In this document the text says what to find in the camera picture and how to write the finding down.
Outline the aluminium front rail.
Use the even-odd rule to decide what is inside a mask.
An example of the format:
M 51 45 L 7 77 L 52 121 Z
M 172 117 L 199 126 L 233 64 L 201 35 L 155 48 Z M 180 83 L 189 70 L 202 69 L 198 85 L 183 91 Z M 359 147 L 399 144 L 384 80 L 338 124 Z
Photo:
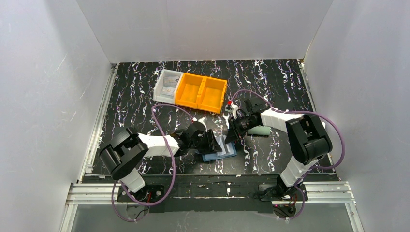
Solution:
M 356 203 L 348 182 L 305 182 L 307 194 L 306 203 Z M 221 193 L 212 190 L 210 186 L 200 187 L 205 191 L 202 196 L 194 196 L 194 188 L 197 185 L 189 184 L 186 188 L 175 194 L 170 194 L 166 199 L 244 199 L 248 196 L 239 193 L 239 188 L 232 184 L 227 187 L 221 187 Z M 73 184 L 70 187 L 66 204 L 109 204 L 112 200 L 117 199 L 119 186 L 113 187 L 112 184 Z

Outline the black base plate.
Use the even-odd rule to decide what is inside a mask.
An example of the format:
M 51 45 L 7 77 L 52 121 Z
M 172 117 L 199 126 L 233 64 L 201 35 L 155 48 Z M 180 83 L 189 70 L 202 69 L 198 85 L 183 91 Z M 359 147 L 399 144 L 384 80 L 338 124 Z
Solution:
M 132 195 L 132 199 L 145 203 L 157 202 L 164 196 L 165 193 L 166 191 L 162 185 L 147 185 L 135 193 L 129 191 L 129 194 Z M 132 199 L 126 194 L 123 187 L 120 186 L 118 189 L 117 201 L 131 203 L 133 202 Z
M 275 184 L 260 184 L 252 197 L 263 202 L 289 201 L 292 203 L 294 201 L 302 201 L 302 197 L 307 201 L 308 195 L 306 186 L 302 183 L 298 184 L 297 187 L 300 190 L 297 190 L 294 186 L 288 187 L 285 190 L 280 190 Z

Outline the credit card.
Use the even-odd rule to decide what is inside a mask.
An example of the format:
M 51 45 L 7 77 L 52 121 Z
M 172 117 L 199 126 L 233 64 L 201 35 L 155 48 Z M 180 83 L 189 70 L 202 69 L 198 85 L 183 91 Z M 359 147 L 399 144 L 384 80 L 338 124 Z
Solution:
M 179 82 L 180 76 L 165 76 L 163 78 L 163 85 L 165 87 L 176 87 Z
M 162 89 L 162 91 L 161 91 L 161 94 L 162 95 L 166 95 L 166 96 L 169 96 L 169 97 L 173 97 L 174 96 L 174 93 L 175 93 L 175 89 L 174 88 L 163 88 Z

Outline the green card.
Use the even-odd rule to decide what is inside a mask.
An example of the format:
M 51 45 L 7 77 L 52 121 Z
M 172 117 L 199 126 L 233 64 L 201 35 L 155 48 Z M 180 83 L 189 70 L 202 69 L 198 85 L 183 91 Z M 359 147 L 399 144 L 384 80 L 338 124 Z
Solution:
M 271 128 L 268 126 L 256 126 L 247 131 L 248 136 L 269 137 Z

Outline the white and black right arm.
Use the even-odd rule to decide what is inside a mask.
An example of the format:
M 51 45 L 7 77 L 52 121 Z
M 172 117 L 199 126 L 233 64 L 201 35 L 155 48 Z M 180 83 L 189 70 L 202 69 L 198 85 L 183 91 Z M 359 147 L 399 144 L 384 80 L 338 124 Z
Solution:
M 248 131 L 266 126 L 287 133 L 292 157 L 276 184 L 254 194 L 255 199 L 293 196 L 312 167 L 333 149 L 320 118 L 312 114 L 279 113 L 257 97 L 244 101 L 246 110 L 236 109 L 229 118 L 225 142 L 241 140 Z

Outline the white plastic bin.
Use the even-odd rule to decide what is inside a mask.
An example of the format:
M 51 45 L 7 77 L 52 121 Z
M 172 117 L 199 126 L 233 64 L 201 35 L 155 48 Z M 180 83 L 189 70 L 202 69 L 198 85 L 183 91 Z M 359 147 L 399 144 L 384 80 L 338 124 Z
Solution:
M 183 72 L 163 69 L 153 89 L 153 100 L 166 104 L 175 104 L 176 90 Z

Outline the aluminium left rail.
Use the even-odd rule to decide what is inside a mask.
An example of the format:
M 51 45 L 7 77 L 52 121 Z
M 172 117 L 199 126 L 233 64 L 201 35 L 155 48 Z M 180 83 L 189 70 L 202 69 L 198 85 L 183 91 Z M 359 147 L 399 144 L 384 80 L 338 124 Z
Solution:
M 100 143 L 99 140 L 100 140 L 101 132 L 103 129 L 104 119 L 105 119 L 105 115 L 108 109 L 110 97 L 112 94 L 112 89 L 114 86 L 117 70 L 118 70 L 118 64 L 112 63 L 111 73 L 110 73 L 110 76 L 108 78 L 108 81 L 107 81 L 107 84 L 106 84 L 106 87 L 103 93 L 102 101 L 101 101 L 101 104 L 100 104 L 100 107 L 97 113 L 97 118 L 96 118 L 93 131 L 90 137 L 90 141 L 87 147 L 86 156 L 82 164 L 79 178 L 77 180 L 78 184 L 82 183 L 83 178 L 86 174 L 90 174 L 92 172 L 93 162 L 96 156 L 98 145 Z

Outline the left orange plastic bin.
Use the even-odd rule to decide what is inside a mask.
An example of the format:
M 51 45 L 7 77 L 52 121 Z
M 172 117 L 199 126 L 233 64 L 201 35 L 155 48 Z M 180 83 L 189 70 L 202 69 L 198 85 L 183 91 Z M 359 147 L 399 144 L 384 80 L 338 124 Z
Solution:
M 196 109 L 204 76 L 183 73 L 176 89 L 175 104 Z

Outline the black flat box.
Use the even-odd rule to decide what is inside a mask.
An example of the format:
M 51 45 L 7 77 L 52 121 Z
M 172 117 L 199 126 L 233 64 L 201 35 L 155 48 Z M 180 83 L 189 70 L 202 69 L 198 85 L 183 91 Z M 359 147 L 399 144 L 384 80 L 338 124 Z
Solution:
M 121 149 L 130 149 L 132 147 L 133 135 L 137 133 L 134 127 L 119 127 L 114 130 L 114 136 L 110 145 L 114 151 Z

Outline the right orange plastic bin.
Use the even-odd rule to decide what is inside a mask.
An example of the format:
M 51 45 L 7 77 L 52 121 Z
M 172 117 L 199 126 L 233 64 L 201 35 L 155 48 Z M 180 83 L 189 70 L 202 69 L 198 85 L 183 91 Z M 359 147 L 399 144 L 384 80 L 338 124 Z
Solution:
M 227 80 L 205 77 L 200 87 L 197 109 L 220 114 L 227 84 Z

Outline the silver wrench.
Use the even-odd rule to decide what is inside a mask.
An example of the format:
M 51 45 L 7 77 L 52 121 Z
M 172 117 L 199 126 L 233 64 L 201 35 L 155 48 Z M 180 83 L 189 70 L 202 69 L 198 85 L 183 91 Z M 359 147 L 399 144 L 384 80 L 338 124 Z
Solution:
M 225 125 L 226 125 L 227 129 L 229 129 L 229 118 L 230 118 L 230 115 L 229 115 L 229 114 L 223 114 L 222 117 L 225 119 Z

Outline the aluminium rail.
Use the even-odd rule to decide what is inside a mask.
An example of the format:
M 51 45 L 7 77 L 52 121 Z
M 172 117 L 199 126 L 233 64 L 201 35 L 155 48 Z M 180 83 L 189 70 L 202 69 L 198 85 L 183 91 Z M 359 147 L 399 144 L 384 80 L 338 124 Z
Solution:
M 93 162 L 96 156 L 98 145 L 100 143 L 99 140 L 100 140 L 101 132 L 103 129 L 104 119 L 105 119 L 105 115 L 108 109 L 110 97 L 112 94 L 112 89 L 114 86 L 117 70 L 118 70 L 118 64 L 112 63 L 111 73 L 110 73 L 110 76 L 108 78 L 108 81 L 107 81 L 107 84 L 106 84 L 106 87 L 103 93 L 102 101 L 101 101 L 101 104 L 100 104 L 100 107 L 97 113 L 97 118 L 96 118 L 93 131 L 90 137 L 90 141 L 87 147 L 86 156 L 82 164 L 79 178 L 77 180 L 78 184 L 82 183 L 83 178 L 86 174 L 90 174 L 92 172 Z
M 356 203 L 348 182 L 305 182 L 307 194 L 306 203 Z M 202 196 L 194 196 L 194 188 L 197 185 L 189 184 L 186 188 L 175 194 L 170 194 L 166 199 L 244 199 L 248 196 L 239 193 L 239 188 L 232 184 L 227 187 L 221 187 L 221 193 L 212 190 L 210 186 L 200 187 L 205 191 Z M 119 186 L 113 187 L 112 184 L 73 184 L 70 187 L 66 204 L 109 204 L 112 200 L 117 199 Z

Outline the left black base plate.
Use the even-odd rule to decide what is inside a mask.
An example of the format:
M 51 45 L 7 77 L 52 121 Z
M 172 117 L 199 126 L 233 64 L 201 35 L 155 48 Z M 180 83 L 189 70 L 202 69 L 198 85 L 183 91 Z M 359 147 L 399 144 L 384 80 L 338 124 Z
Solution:
M 132 199 L 145 203 L 157 202 L 164 196 L 165 193 L 166 191 L 162 185 L 147 185 L 135 193 L 129 191 L 129 194 L 132 195 Z M 133 202 L 132 199 L 126 194 L 123 187 L 120 186 L 118 189 L 117 201 L 131 203 Z

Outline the blue card holder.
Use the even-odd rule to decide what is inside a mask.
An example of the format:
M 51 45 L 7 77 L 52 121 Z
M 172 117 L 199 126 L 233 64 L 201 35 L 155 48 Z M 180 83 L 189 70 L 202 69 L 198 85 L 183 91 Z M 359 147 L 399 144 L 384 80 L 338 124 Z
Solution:
M 237 151 L 233 142 L 225 143 L 226 135 L 221 135 L 216 138 L 218 145 L 222 148 L 221 152 L 209 153 L 202 155 L 204 162 L 209 162 L 213 160 L 220 160 L 223 158 L 234 157 L 237 155 Z

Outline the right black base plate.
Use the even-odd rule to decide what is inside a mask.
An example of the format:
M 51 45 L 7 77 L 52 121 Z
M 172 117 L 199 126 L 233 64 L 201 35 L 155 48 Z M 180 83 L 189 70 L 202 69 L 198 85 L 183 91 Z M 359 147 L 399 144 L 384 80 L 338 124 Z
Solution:
M 302 183 L 298 184 L 297 187 L 300 190 L 297 190 L 294 186 L 288 187 L 285 190 L 280 190 L 275 184 L 260 184 L 252 197 L 263 202 L 289 201 L 292 203 L 294 201 L 302 201 L 302 197 L 307 201 L 308 195 L 306 186 Z

